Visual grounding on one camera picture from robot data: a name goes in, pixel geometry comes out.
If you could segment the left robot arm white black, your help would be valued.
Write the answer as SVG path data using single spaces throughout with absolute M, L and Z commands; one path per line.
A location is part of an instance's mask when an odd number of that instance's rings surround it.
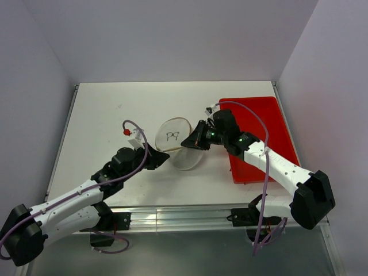
M 155 170 L 169 154 L 149 144 L 132 149 L 120 148 L 103 168 L 77 188 L 40 205 L 13 208 L 1 229 L 1 249 L 23 266 L 55 241 L 78 231 L 104 231 L 114 227 L 114 216 L 105 200 L 123 189 L 124 182 L 143 169 Z

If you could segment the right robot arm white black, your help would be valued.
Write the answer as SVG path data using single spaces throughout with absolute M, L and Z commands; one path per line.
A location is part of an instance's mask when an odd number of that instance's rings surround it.
M 276 224 L 290 218 L 305 229 L 313 229 L 335 207 L 324 172 L 306 170 L 271 150 L 252 133 L 241 131 L 230 110 L 217 111 L 207 121 L 199 121 L 181 142 L 185 148 L 202 151 L 212 144 L 222 145 L 231 156 L 263 171 L 289 193 L 282 197 L 257 196 L 241 216 L 245 225 Z

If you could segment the white mesh laundry bag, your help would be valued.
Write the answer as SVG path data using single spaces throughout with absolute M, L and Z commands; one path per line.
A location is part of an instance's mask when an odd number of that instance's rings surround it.
M 164 122 L 156 133 L 156 149 L 169 154 L 168 161 L 177 170 L 193 169 L 204 155 L 202 151 L 181 146 L 192 131 L 192 126 L 186 118 L 175 117 Z

